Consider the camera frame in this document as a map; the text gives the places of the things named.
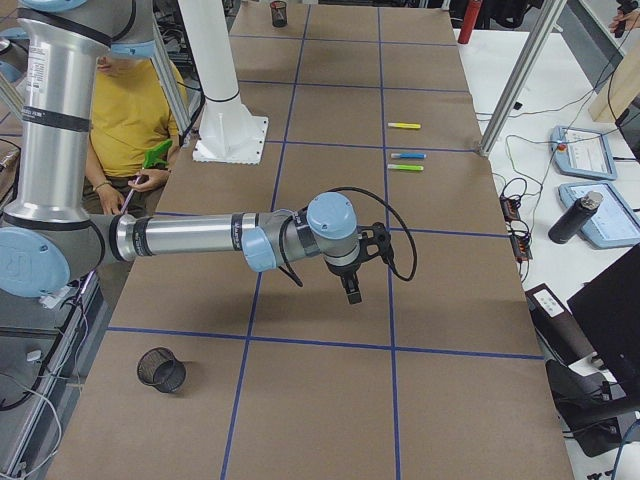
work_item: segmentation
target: person's hand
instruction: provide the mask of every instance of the person's hand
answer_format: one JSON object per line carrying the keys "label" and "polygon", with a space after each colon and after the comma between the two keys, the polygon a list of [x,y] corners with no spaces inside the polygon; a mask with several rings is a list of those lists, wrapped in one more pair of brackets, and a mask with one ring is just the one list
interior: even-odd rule
{"label": "person's hand", "polygon": [[149,192],[162,187],[171,173],[168,170],[159,170],[157,168],[143,168],[138,172],[142,175],[141,183],[136,184],[133,180],[129,181],[129,186],[137,192]]}
{"label": "person's hand", "polygon": [[111,185],[103,185],[96,190],[96,193],[100,197],[102,213],[105,215],[118,215],[120,213],[124,204],[124,197],[118,190]]}
{"label": "person's hand", "polygon": [[613,17],[612,22],[609,24],[609,31],[614,33],[620,22],[625,22],[624,29],[627,31],[633,28],[640,28],[640,10],[634,10],[626,15],[623,15],[618,10],[618,15]]}

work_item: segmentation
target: black bottle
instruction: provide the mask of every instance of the black bottle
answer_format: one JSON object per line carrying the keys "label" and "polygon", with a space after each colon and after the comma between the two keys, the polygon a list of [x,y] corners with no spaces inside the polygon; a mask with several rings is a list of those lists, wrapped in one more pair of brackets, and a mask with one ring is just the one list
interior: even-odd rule
{"label": "black bottle", "polygon": [[549,238],[556,243],[567,243],[595,215],[602,200],[598,192],[589,192],[577,199],[549,229]]}

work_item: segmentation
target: black monitor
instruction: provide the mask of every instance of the black monitor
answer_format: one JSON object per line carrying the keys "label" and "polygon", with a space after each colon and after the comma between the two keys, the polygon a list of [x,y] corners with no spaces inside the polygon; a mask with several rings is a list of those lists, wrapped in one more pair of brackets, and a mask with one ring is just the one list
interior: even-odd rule
{"label": "black monitor", "polygon": [[599,373],[582,377],[557,361],[547,362],[558,412],[592,457],[617,448],[640,410],[640,244],[567,303],[598,360],[616,379],[606,382]]}

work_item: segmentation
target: brown table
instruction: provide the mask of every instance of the brown table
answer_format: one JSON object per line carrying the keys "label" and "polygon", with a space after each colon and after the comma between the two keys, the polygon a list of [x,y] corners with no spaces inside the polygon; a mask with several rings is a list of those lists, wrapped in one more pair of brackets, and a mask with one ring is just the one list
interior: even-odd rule
{"label": "brown table", "polygon": [[[159,214],[299,209],[366,188],[412,229],[415,280],[370,262],[349,306],[320,258],[294,264],[302,289],[234,252],[137,260],[48,478],[573,478],[448,15],[288,14],[275,29],[268,6],[244,4],[232,31],[243,102],[270,118],[262,162],[185,152]],[[424,172],[386,170],[405,150],[427,153]],[[385,220],[349,197],[361,224]],[[187,362],[178,394],[136,378],[160,345]]]}

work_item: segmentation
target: blue and white device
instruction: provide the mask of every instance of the blue and white device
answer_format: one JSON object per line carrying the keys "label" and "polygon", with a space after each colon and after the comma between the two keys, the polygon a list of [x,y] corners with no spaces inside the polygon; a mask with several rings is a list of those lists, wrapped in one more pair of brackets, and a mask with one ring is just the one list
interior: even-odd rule
{"label": "blue and white device", "polygon": [[551,132],[551,151],[558,169],[593,180],[618,178],[607,137],[595,130],[558,125]]}
{"label": "blue and white device", "polygon": [[640,220],[611,182],[565,183],[558,187],[560,200],[567,208],[588,192],[600,193],[603,200],[582,227],[583,238],[596,248],[630,247],[640,242]]}

